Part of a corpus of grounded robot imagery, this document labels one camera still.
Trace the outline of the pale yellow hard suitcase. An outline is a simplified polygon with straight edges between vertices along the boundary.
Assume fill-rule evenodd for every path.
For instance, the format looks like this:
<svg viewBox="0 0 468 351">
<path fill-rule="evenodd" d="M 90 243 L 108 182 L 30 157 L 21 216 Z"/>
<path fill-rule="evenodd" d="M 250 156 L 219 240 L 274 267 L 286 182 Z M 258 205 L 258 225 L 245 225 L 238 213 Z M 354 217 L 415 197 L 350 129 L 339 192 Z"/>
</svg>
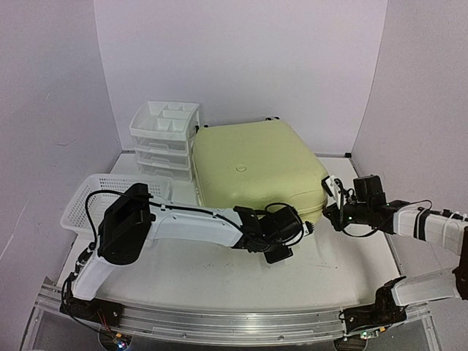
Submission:
<svg viewBox="0 0 468 351">
<path fill-rule="evenodd" d="M 203 127 L 192 164 L 201 205 L 263 209 L 286 203 L 316 223 L 328 202 L 328 171 L 295 130 L 281 120 Z"/>
</svg>

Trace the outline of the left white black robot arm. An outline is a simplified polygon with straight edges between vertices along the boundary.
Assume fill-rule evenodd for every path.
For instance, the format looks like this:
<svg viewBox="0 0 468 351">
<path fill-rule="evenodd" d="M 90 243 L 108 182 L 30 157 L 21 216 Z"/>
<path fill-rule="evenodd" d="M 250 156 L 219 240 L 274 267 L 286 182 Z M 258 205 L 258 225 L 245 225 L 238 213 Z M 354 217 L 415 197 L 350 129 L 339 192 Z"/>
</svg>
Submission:
<svg viewBox="0 0 468 351">
<path fill-rule="evenodd" d="M 203 208 L 154 198 L 147 184 L 136 183 L 125 192 L 100 189 L 84 201 L 92 242 L 80 253 L 61 289 L 61 312 L 74 320 L 103 322 L 119 318 L 123 306 L 96 297 L 98 289 L 117 268 L 140 258 L 149 241 L 175 239 L 217 244 L 263 254 L 269 264 L 292 256 L 314 226 L 303 222 L 286 203 L 275 209 Z"/>
</svg>

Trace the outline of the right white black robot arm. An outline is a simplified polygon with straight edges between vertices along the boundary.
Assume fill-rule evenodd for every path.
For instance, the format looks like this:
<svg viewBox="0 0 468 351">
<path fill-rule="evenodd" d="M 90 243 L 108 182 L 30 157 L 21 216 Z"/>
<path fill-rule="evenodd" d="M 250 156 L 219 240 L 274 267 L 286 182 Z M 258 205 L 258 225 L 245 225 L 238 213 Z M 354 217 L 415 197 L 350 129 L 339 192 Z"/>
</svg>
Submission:
<svg viewBox="0 0 468 351">
<path fill-rule="evenodd" d="M 367 339 L 407 318 L 407 308 L 419 303 L 467 299 L 467 215 L 458 211 L 434 210 L 430 200 L 387 200 L 379 176 L 356 178 L 350 189 L 329 175 L 322 187 L 333 203 L 323 215 L 335 231 L 353 237 L 351 227 L 364 226 L 367 239 L 386 235 L 396 259 L 405 264 L 428 263 L 427 254 L 451 255 L 450 265 L 404 269 L 400 277 L 384 283 L 370 304 L 344 309 L 339 317 L 346 335 Z"/>
</svg>

